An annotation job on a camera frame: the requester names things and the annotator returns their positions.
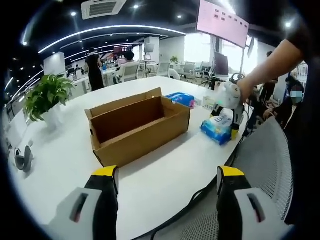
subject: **face mask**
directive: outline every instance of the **face mask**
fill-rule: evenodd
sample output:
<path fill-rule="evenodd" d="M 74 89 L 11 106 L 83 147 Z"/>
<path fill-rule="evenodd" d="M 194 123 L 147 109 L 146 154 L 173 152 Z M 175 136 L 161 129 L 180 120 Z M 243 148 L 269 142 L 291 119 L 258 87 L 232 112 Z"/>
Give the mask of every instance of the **face mask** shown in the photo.
<path fill-rule="evenodd" d="M 303 92 L 302 91 L 291 91 L 290 97 L 294 104 L 298 104 L 303 99 Z"/>

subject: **green leaves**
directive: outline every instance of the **green leaves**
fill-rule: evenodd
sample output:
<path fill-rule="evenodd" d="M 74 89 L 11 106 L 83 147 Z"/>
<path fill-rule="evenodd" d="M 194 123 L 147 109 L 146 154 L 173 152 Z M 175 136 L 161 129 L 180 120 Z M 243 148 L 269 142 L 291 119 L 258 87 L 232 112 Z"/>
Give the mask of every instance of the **green leaves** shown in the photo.
<path fill-rule="evenodd" d="M 66 105 L 66 100 L 68 99 L 67 90 L 74 86 L 64 76 L 64 74 L 44 75 L 39 84 L 26 94 L 24 110 L 31 121 L 43 121 L 44 119 L 41 115 L 48 112 L 58 103 Z"/>

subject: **white table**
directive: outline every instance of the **white table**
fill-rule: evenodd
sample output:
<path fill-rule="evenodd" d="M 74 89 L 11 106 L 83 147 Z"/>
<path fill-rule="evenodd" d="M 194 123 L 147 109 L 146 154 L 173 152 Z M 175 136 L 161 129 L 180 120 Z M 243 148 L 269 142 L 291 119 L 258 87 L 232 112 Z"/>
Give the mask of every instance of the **white table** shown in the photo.
<path fill-rule="evenodd" d="M 57 205 L 76 187 L 84 187 L 91 173 L 101 168 L 92 152 L 84 109 L 157 87 L 161 87 L 163 95 L 184 92 L 198 99 L 215 96 L 206 88 L 156 76 L 106 87 L 68 102 L 61 108 L 63 126 L 54 133 L 48 132 L 44 122 L 28 127 L 20 149 L 33 140 L 33 172 L 27 177 L 12 169 L 12 175 L 23 202 L 37 222 L 49 223 Z M 200 132 L 202 121 L 209 115 L 208 110 L 197 106 L 191 110 L 186 134 L 120 169 L 119 240 L 145 234 L 176 215 L 195 192 L 212 181 L 217 167 L 226 163 L 241 139 L 247 116 L 236 140 L 219 146 Z"/>

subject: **large display screen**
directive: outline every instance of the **large display screen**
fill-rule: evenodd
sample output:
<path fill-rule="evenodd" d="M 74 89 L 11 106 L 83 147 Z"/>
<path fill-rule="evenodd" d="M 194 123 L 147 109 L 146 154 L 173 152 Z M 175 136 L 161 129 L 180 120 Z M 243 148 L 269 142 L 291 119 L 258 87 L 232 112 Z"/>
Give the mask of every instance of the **large display screen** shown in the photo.
<path fill-rule="evenodd" d="M 220 6 L 200 0 L 196 29 L 245 48 L 249 23 Z"/>

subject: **air conditioning vent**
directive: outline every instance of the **air conditioning vent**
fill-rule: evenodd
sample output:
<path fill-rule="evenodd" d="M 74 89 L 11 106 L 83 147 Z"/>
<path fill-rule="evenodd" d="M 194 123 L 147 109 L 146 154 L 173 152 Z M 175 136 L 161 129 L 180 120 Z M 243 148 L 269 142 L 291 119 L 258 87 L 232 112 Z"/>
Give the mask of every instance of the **air conditioning vent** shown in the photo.
<path fill-rule="evenodd" d="M 127 0 L 91 0 L 81 4 L 83 20 L 117 15 Z"/>

